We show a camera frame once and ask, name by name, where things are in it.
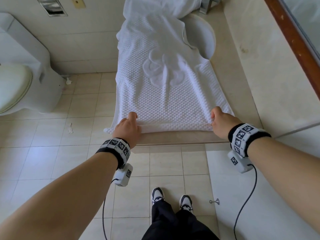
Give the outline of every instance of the white sneaker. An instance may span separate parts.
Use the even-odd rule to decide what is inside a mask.
[[[155,202],[159,200],[165,200],[165,194],[162,192],[160,187],[156,187],[152,190],[152,193],[151,193],[152,205],[154,205]]]
[[[186,210],[193,214],[192,200],[189,195],[182,195],[179,200],[180,210]]]

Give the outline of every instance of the toilet lid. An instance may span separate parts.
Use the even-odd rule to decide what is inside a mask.
[[[32,82],[32,71],[26,65],[0,65],[0,114],[15,106]]]

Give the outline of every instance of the toilet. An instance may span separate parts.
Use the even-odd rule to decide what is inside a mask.
[[[48,50],[8,13],[0,13],[0,64],[0,116],[55,108],[65,80],[51,68]]]

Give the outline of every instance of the chrome fixture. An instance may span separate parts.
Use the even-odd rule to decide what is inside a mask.
[[[214,7],[219,3],[221,3],[221,0],[202,0],[200,12],[207,14],[211,7]]]
[[[220,205],[220,201],[219,201],[219,199],[217,198],[215,201],[213,201],[213,200],[209,200],[209,203],[210,204],[212,204],[212,203],[217,203],[218,204],[218,206]]]
[[[38,2],[47,12],[49,17],[67,16],[59,0],[38,0]]]

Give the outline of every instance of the black cable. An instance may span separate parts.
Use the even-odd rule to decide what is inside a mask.
[[[102,228],[103,228],[104,237],[106,238],[106,240],[108,240],[108,239],[107,239],[107,236],[106,236],[106,230],[104,229],[104,205],[105,205],[105,203],[106,203],[106,198],[107,198],[107,197],[104,198],[103,207],[102,207]]]
[[[247,166],[253,166],[253,168],[254,168],[254,170],[255,170],[255,172],[256,172],[256,180],[255,180],[255,182],[254,182],[254,187],[253,187],[253,189],[252,189],[249,197],[247,198],[247,200],[245,201],[245,203],[244,203],[243,206],[241,207],[241,209],[240,209],[240,211],[239,211],[239,213],[238,213],[238,216],[237,216],[237,218],[236,218],[236,220],[235,220],[234,227],[233,227],[233,233],[234,233],[235,240],[238,240],[238,239],[237,239],[237,236],[236,236],[236,225],[237,225],[237,222],[238,222],[238,218],[239,218],[239,216],[240,216],[240,213],[241,213],[242,209],[244,208],[244,206],[246,205],[246,203],[247,203],[248,200],[250,199],[251,195],[253,194],[254,189],[256,188],[257,179],[258,179],[258,174],[257,174],[256,167],[255,167],[253,164],[248,164]]]

